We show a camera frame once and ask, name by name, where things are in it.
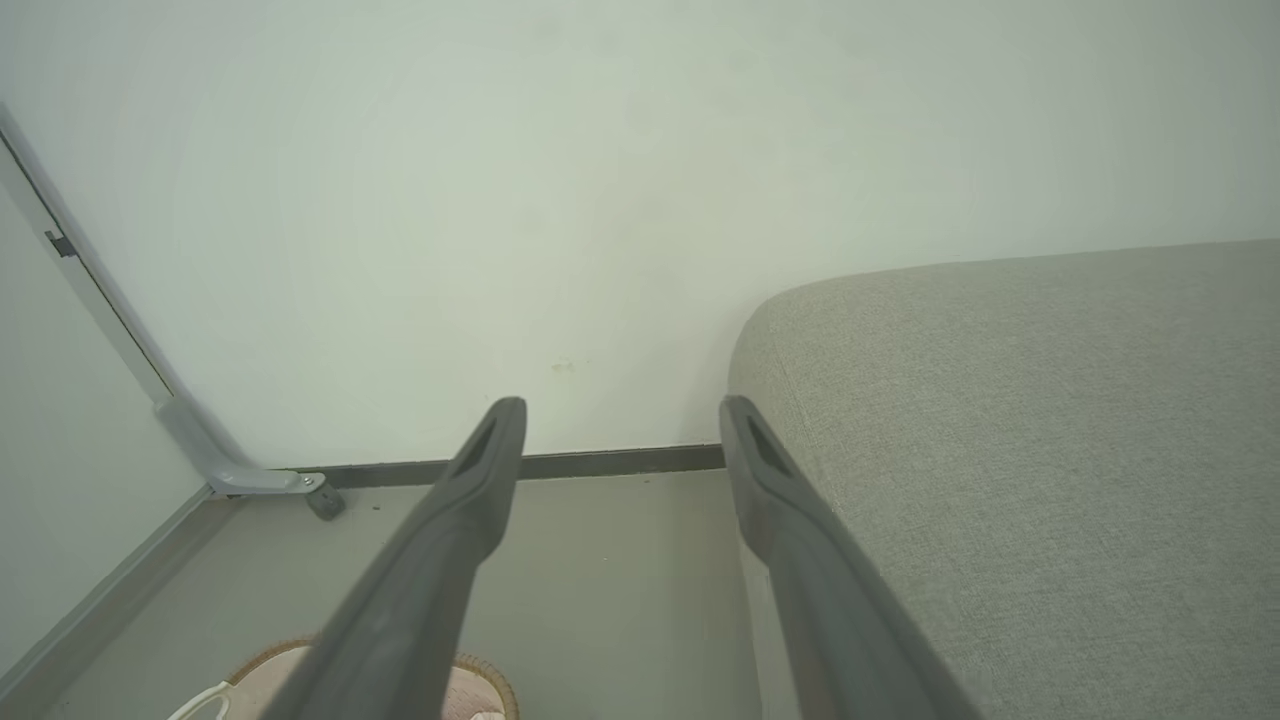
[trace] gray fabric sofa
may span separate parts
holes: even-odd
[[[1280,717],[1280,241],[800,287],[730,392],[984,716]],[[765,717],[794,717],[753,560]]]

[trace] gray metal frame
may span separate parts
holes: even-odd
[[[165,380],[154,361],[156,354],[147,352],[145,334],[131,316],[127,304],[113,291],[114,286],[92,249],[83,237],[67,232],[74,225],[65,222],[68,215],[59,208],[56,192],[35,164],[31,147],[4,105],[0,105],[0,141],[8,150],[5,156],[0,156],[0,184],[9,191],[18,210],[35,229],[33,241],[54,259],[76,296],[151,398],[156,418],[211,491],[221,495],[305,495],[320,489],[324,484],[321,473],[250,468],[223,451],[191,404],[173,391],[172,382]]]

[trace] gray floor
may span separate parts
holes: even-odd
[[[425,493],[347,493],[330,524],[256,498],[59,700],[55,719],[168,717],[262,647],[319,630]],[[538,719],[759,717],[723,470],[517,486],[461,650]]]

